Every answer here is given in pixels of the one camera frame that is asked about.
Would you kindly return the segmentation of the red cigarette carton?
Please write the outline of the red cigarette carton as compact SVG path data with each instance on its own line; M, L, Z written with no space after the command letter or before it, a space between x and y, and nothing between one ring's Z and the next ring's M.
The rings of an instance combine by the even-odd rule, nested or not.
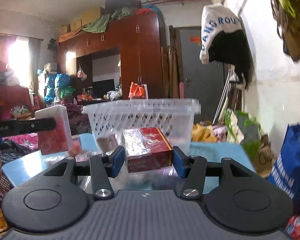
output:
M173 148L157 127L122 131L129 173L159 170L171 166Z

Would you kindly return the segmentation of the white plastic laundry basket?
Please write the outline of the white plastic laundry basket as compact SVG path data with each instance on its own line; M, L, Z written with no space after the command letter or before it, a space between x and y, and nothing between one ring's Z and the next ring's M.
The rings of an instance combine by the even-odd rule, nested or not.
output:
M95 139L114 135L121 145L124 129L157 127L184 153L190 148L194 116L200 112L196 99L117 100L87 105L82 110Z

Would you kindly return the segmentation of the orange white plastic bag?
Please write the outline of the orange white plastic bag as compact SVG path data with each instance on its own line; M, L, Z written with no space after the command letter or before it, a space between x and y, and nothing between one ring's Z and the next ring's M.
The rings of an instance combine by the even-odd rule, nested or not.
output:
M144 83L131 83L128 98L148 99L147 85Z

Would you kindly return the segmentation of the grey door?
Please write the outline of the grey door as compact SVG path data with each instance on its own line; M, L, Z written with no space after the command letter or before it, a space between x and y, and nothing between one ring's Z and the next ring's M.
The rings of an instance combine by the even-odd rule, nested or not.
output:
M194 123L212 121L222 96L228 70L216 61L207 64L200 61L200 27L178 28L176 35L177 41L180 42L184 97L196 99L200 104L200 113L194 116Z

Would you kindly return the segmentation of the blue tote bag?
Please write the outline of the blue tote bag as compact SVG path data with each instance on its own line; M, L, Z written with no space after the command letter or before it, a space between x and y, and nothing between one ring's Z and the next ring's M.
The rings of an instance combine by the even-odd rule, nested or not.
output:
M287 126L281 151L268 181L285 191L296 212L300 210L300 124Z

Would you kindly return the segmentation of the black hanging garment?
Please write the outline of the black hanging garment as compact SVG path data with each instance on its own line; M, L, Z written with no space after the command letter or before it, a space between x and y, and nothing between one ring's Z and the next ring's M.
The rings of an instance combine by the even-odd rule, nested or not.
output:
M242 29L232 33L218 33L208 49L209 62L217 61L231 64L238 77L239 84L247 89L250 82L250 49Z

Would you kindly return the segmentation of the dark red wooden wardrobe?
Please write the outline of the dark red wooden wardrobe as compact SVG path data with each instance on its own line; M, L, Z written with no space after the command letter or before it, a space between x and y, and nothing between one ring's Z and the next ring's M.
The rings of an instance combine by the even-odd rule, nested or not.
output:
M57 70L68 74L76 94L103 80L122 87L146 84L151 99L167 97L168 70L165 24L157 12L136 14L111 21L104 33L79 31L57 44Z

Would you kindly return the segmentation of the green cloth on wardrobe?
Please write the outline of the green cloth on wardrobe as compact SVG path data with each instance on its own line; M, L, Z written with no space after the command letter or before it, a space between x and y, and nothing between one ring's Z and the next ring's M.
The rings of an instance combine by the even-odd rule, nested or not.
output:
M108 13L100 18L88 23L82 27L82 31L100 34L104 33L107 30L108 23L111 21L121 20L123 18L133 16L138 11L137 7L124 7L122 9L117 9L114 13Z

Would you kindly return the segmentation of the white hooded sweatshirt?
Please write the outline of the white hooded sweatshirt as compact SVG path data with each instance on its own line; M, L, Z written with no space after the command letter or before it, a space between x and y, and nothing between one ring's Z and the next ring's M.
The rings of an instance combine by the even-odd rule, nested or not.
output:
M202 64L209 62L209 48L220 32L223 31L227 34L242 30L238 17L221 3L205 5L201 23L202 48L199 59Z

